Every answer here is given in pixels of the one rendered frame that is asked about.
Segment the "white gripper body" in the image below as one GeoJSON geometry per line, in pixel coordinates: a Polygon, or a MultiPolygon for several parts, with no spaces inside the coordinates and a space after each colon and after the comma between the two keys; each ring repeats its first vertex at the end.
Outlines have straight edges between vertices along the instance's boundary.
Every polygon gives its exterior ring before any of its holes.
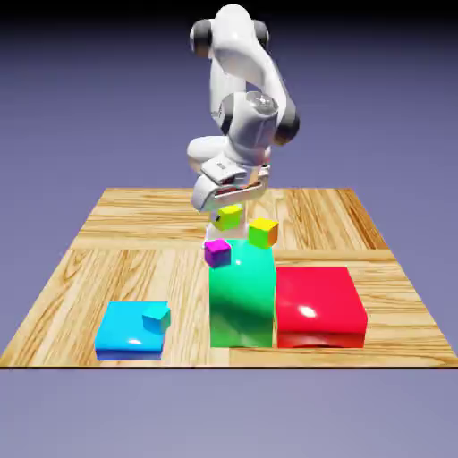
{"type": "Polygon", "coordinates": [[[203,174],[195,183],[191,204],[199,212],[211,212],[222,207],[259,199],[267,189],[268,180],[268,170],[260,170],[258,180],[250,186],[233,183],[217,184],[203,174]]]}

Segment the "small yellow-green cube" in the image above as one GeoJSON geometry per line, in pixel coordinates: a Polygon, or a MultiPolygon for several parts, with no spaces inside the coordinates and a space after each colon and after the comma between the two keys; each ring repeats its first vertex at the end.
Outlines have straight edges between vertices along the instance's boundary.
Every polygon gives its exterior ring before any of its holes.
{"type": "Polygon", "coordinates": [[[234,204],[230,206],[221,207],[217,210],[221,216],[220,222],[213,226],[218,231],[227,231],[236,228],[242,217],[242,206],[240,204],[234,204]]]}

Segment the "small magenta cube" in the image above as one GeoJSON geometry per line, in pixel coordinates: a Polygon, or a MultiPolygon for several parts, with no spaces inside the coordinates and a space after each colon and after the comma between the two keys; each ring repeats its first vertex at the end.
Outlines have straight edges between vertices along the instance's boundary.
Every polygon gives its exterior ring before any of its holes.
{"type": "Polygon", "coordinates": [[[224,239],[204,242],[204,258],[210,267],[221,267],[231,264],[232,247],[224,239]]]}

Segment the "small yellow and orange cube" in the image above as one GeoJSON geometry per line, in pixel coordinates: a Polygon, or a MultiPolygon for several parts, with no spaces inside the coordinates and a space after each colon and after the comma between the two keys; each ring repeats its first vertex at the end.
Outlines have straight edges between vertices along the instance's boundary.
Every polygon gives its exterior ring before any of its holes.
{"type": "Polygon", "coordinates": [[[257,218],[249,223],[248,241],[261,249],[273,247],[278,238],[278,222],[266,218],[257,218]]]}

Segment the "small cyan cube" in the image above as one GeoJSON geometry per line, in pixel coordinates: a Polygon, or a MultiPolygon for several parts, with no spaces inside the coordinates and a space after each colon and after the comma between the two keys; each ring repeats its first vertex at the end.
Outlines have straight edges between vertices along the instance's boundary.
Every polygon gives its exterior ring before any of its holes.
{"type": "Polygon", "coordinates": [[[143,327],[154,334],[164,334],[171,324],[171,310],[166,301],[154,301],[143,310],[143,327]]]}

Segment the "large green box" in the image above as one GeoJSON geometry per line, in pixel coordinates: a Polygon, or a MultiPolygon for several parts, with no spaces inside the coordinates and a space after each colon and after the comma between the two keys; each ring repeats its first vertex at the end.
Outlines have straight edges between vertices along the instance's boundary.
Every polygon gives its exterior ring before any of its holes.
{"type": "Polygon", "coordinates": [[[276,268],[271,249],[229,240],[231,263],[209,269],[210,345],[215,348],[273,344],[276,268]]]}

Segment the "large red box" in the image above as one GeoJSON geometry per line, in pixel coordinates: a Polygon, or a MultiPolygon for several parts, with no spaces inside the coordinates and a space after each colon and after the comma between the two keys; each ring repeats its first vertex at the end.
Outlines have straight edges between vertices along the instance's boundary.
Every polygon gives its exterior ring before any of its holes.
{"type": "Polygon", "coordinates": [[[346,267],[276,269],[279,348],[361,348],[367,312],[346,267]]]}

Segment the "large blue box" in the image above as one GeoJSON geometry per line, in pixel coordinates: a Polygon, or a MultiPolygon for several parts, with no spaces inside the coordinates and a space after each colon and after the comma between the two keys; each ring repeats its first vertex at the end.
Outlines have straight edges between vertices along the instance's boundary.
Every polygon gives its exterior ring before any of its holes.
{"type": "Polygon", "coordinates": [[[110,301],[95,337],[98,360],[160,360],[164,334],[143,327],[142,313],[153,301],[110,301]]]}

